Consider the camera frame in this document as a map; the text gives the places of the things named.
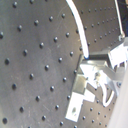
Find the gray metal sheet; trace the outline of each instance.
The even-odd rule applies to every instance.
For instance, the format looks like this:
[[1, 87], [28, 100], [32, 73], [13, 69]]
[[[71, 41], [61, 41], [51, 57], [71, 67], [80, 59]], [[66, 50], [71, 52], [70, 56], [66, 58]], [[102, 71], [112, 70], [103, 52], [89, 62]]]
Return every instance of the gray metal sheet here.
[[[2, 128], [58, 128], [60, 122], [62, 127], [98, 128], [104, 127], [108, 123], [111, 111], [103, 108], [97, 103], [84, 102], [78, 123], [65, 119], [68, 106], [67, 96], [70, 95], [72, 84], [75, 78], [74, 70], [77, 67], [78, 59], [82, 51], [79, 50], [81, 44], [79, 34], [76, 33], [77, 26], [74, 17], [66, 1], [35, 0], [33, 4], [29, 0], [17, 0], [16, 8], [13, 7], [14, 0], [0, 1], [0, 32], [4, 33], [0, 39], [0, 127]], [[119, 35], [118, 21], [106, 22], [116, 16], [114, 1], [84, 1], [75, 0], [76, 7], [81, 14], [83, 24], [87, 26], [86, 36], [91, 43], [90, 51], [100, 51], [117, 40]], [[5, 64], [5, 59], [9, 58], [10, 63]], [[12, 84], [16, 84], [16, 90], [12, 89]], [[102, 99], [101, 90], [97, 91], [99, 99]], [[3, 118], [7, 118], [7, 124], [3, 123]]]

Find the cable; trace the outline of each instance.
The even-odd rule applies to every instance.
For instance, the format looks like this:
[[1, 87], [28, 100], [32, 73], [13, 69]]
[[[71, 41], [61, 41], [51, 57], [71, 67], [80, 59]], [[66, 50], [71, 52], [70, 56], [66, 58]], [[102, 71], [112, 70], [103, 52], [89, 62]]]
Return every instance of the cable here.
[[82, 47], [83, 47], [84, 57], [88, 58], [89, 57], [89, 50], [88, 50], [87, 40], [86, 40], [84, 27], [83, 27], [80, 15], [79, 15], [78, 10], [77, 10], [77, 8], [76, 8], [76, 6], [75, 6], [75, 4], [73, 3], [72, 0], [66, 0], [66, 2], [68, 3], [68, 5], [69, 5], [69, 7], [70, 7], [70, 9], [71, 9], [71, 11], [74, 15], [74, 18], [75, 18], [75, 21], [76, 21], [76, 24], [77, 24], [77, 27], [78, 27], [80, 40], [81, 40], [81, 44], [82, 44]]

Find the metal plate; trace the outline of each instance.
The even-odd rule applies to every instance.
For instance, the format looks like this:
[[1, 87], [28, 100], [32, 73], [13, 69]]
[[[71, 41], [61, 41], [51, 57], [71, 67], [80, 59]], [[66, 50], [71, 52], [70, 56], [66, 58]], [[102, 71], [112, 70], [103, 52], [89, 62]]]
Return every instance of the metal plate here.
[[[75, 20], [66, 1], [33, 1], [0, 1], [0, 32], [3, 32], [3, 38], [0, 38], [0, 127], [105, 127], [111, 111], [97, 103], [84, 102], [78, 123], [65, 119], [67, 96], [71, 93], [74, 70], [82, 54], [79, 34], [76, 33]], [[79, 12], [83, 10], [80, 15], [84, 26], [87, 26], [90, 52], [100, 51], [117, 41], [120, 33], [114, 1], [74, 2]], [[102, 99], [101, 94], [101, 90], [97, 91], [99, 99]]]

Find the white plastic piece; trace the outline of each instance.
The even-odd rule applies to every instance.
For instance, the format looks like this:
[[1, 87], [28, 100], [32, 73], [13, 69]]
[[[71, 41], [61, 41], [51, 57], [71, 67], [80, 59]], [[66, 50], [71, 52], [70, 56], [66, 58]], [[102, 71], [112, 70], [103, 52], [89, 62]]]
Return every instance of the white plastic piece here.
[[80, 15], [77, 11], [77, 8], [75, 6], [75, 4], [73, 3], [72, 0], [66, 0], [76, 21], [77, 27], [78, 27], [78, 31], [79, 31], [79, 35], [80, 35], [80, 40], [81, 40], [81, 44], [83, 47], [83, 54], [85, 58], [89, 57], [89, 50], [88, 50], [88, 45], [87, 45], [87, 39], [85, 36], [85, 32], [84, 32], [84, 27], [80, 18]]
[[121, 44], [110, 51], [109, 58], [113, 69], [116, 65], [120, 65], [120, 63], [122, 62], [126, 62], [127, 60], [126, 50], [127, 49], [124, 47], [124, 45]]
[[106, 89], [106, 87], [105, 87], [105, 85], [104, 85], [104, 83], [102, 81], [100, 81], [100, 85], [101, 85], [101, 88], [102, 88], [102, 91], [103, 91], [103, 106], [107, 107], [111, 103], [111, 101], [112, 101], [112, 99], [114, 97], [114, 91], [111, 92], [111, 95], [110, 95], [108, 101], [106, 102], [107, 89]]
[[93, 93], [91, 93], [88, 89], [85, 89], [83, 98], [84, 98], [84, 100], [89, 101], [89, 102], [95, 101], [95, 95]]
[[83, 103], [83, 95], [72, 92], [71, 100], [65, 118], [74, 122], [78, 121], [81, 106]]

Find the white surface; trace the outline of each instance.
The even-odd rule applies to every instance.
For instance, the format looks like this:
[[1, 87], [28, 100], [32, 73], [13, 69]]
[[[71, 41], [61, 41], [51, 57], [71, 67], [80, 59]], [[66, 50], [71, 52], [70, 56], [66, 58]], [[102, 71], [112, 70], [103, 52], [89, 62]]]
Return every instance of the white surface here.
[[108, 128], [128, 128], [128, 67]]
[[119, 65], [127, 60], [126, 48], [123, 44], [119, 45], [109, 53], [111, 65], [114, 68], [115, 65]]
[[81, 40], [81, 44], [83, 47], [83, 53], [84, 53], [84, 57], [88, 58], [89, 57], [89, 51], [88, 51], [88, 45], [87, 45], [87, 39], [85, 36], [85, 32], [84, 32], [84, 27], [80, 18], [80, 15], [77, 11], [77, 8], [75, 6], [75, 4], [73, 3], [72, 0], [66, 0], [76, 21], [77, 27], [78, 27], [78, 31], [79, 31], [79, 35], [80, 35], [80, 40]]

